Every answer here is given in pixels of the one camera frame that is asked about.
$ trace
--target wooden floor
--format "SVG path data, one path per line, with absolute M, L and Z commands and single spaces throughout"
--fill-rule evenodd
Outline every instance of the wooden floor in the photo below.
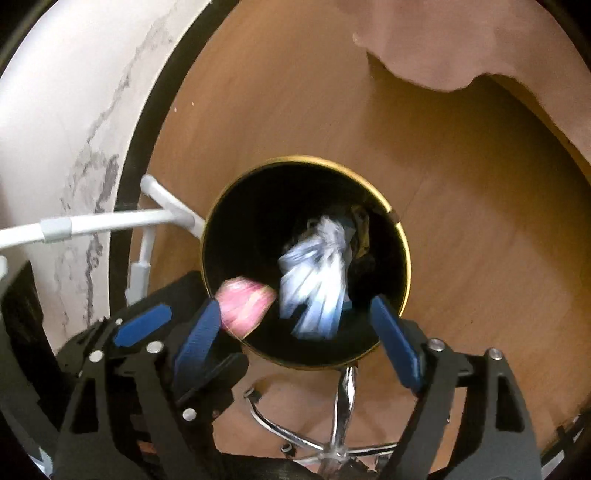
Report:
M 568 153 L 488 78 L 437 93 L 368 60 L 330 2 L 245 0 L 187 75 L 150 173 L 205 216 L 226 183 L 267 158 L 308 154 L 372 182 L 402 217 L 413 262 L 405 317 L 454 349 L 502 349 L 540 447 L 591 392 L 591 189 Z M 162 228 L 152 287 L 199 267 L 199 243 Z M 327 439 L 338 374 L 251 355 L 237 393 Z M 441 465 L 460 416 L 458 395 Z M 351 446 L 395 441 L 414 405 L 382 350 L 359 365 Z M 220 449 L 278 456 L 241 398 L 215 422 Z

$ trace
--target chair base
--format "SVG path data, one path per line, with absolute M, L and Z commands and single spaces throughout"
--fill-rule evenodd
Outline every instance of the chair base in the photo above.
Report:
M 244 398 L 248 400 L 251 414 L 254 419 L 269 430 L 269 432 L 287 442 L 281 447 L 281 451 L 285 457 L 300 465 L 308 466 L 319 463 L 320 469 L 318 473 L 325 478 L 337 471 L 348 459 L 356 459 L 360 457 L 376 456 L 376 470 L 380 470 L 397 445 L 396 443 L 384 443 L 383 445 L 370 445 L 367 447 L 354 448 L 348 448 L 345 445 L 345 435 L 355 402 L 357 366 L 352 365 L 344 367 L 340 371 L 339 386 L 335 396 L 333 427 L 330 441 L 327 443 L 318 442 L 314 439 L 305 437 L 269 420 L 256 406 L 261 399 L 261 393 L 254 387 L 251 387 L 244 392 Z M 297 447 L 313 449 L 317 453 L 302 458 L 295 458 Z

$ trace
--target crumpled paper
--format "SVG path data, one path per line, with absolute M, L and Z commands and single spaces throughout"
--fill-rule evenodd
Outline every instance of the crumpled paper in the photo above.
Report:
M 346 295 L 346 262 L 354 228 L 324 215 L 298 243 L 279 258 L 283 272 L 280 316 L 290 318 L 307 304 L 292 334 L 300 339 L 331 339 L 338 328 Z
M 222 326 L 239 340 L 244 340 L 259 326 L 271 304 L 275 291 L 245 277 L 226 280 L 215 298 L 219 304 Z

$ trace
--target metal screw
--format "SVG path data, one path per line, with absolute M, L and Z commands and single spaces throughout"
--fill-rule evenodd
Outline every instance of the metal screw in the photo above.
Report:
M 503 352 L 501 352 L 498 348 L 490 348 L 488 350 L 488 355 L 493 359 L 493 360 L 502 360 L 503 358 Z
M 103 356 L 103 352 L 101 352 L 100 350 L 95 350 L 88 356 L 88 360 L 95 364 L 97 362 L 100 362 L 103 359 Z
M 160 353 L 163 348 L 164 348 L 164 344 L 162 342 L 158 342 L 158 341 L 150 342 L 146 346 L 146 350 L 148 351 L 148 353 Z
M 445 343 L 439 338 L 431 338 L 427 342 L 427 346 L 436 352 L 443 352 L 445 350 Z
M 197 412 L 193 408 L 187 408 L 183 411 L 183 418 L 187 421 L 193 421 L 197 418 Z

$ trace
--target gold rim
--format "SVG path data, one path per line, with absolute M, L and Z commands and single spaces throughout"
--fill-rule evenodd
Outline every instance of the gold rim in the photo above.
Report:
M 205 247 L 205 242 L 207 240 L 207 226 L 209 224 L 209 219 L 211 218 L 211 216 L 215 212 L 216 207 L 218 206 L 219 202 L 222 200 L 222 198 L 224 197 L 226 192 L 228 192 L 229 189 L 231 189 L 236 183 L 241 181 L 244 177 L 246 177 L 247 175 L 250 175 L 250 174 L 256 172 L 257 170 L 259 170 L 260 168 L 264 168 L 268 165 L 272 165 L 275 163 L 287 163 L 287 162 L 310 163 L 313 165 L 318 165 L 318 166 L 329 168 L 331 170 L 339 172 L 339 173 L 345 175 L 346 177 L 349 177 L 351 180 L 359 183 L 363 188 L 365 188 L 368 192 L 370 192 L 374 196 L 374 198 L 384 207 L 384 209 L 386 210 L 386 213 L 390 213 L 392 211 L 392 206 L 386 200 L 384 195 L 382 195 L 382 193 L 376 187 L 374 187 L 370 182 L 368 182 L 361 175 L 359 175 L 358 173 L 355 173 L 353 170 L 350 170 L 347 167 L 344 167 L 343 165 L 332 162 L 330 160 L 325 160 L 324 158 L 309 157 L 307 155 L 288 155 L 285 157 L 277 157 L 277 158 L 272 158 L 270 160 L 267 160 L 266 162 L 264 162 L 260 165 L 257 165 L 256 167 L 244 172 L 233 182 L 228 183 L 224 187 L 224 189 L 221 191 L 220 195 L 217 196 L 217 199 L 214 202 L 213 207 L 209 210 L 209 213 L 206 216 L 205 224 L 203 226 L 203 233 L 201 235 L 201 252 L 200 252 L 199 256 L 200 256 L 200 260 L 201 260 L 201 277 L 203 279 L 205 289 L 207 290 L 207 293 L 210 297 L 213 297 L 214 295 L 212 294 L 212 292 L 209 288 L 209 283 L 207 282 L 207 275 L 205 273 L 204 262 L 203 262 L 203 251 L 205 250 L 204 247 Z M 400 309 L 398 311 L 398 315 L 402 316 L 402 313 L 403 313 L 404 308 L 406 307 L 406 304 L 408 301 L 408 296 L 410 294 L 410 278 L 411 278 L 410 250 L 408 248 L 408 241 L 407 241 L 406 234 L 404 233 L 404 229 L 402 228 L 401 223 L 397 222 L 394 225 L 394 227 L 396 228 L 396 230 L 400 236 L 400 240 L 402 241 L 402 247 L 404 248 L 404 257 L 405 257 L 406 266 L 407 266 L 407 282 L 406 282 L 406 286 L 405 286 L 404 297 L 402 298 L 402 304 L 400 305 Z M 342 367 L 344 365 L 354 363 L 357 360 L 360 360 L 361 358 L 363 358 L 365 355 L 371 353 L 380 344 L 380 342 L 378 341 L 373 347 L 369 348 L 368 350 L 366 350 L 362 354 L 358 355 L 357 357 L 355 357 L 351 360 L 348 360 L 346 362 L 342 362 L 340 364 L 322 365 L 319 367 L 307 367 L 305 365 L 291 364 L 289 362 L 280 362 L 277 359 L 272 358 L 272 357 L 260 352 L 259 350 L 254 348 L 252 345 L 247 343 L 246 340 L 239 340 L 239 341 L 240 341 L 240 343 L 245 345 L 249 350 L 256 353 L 258 356 L 263 357 L 266 360 L 269 360 L 270 362 L 272 362 L 274 364 L 281 365 L 282 367 L 287 367 L 287 368 L 296 368 L 299 370 L 311 370 L 311 371 L 312 370 L 324 370 L 326 368 L 338 368 L 338 367 Z

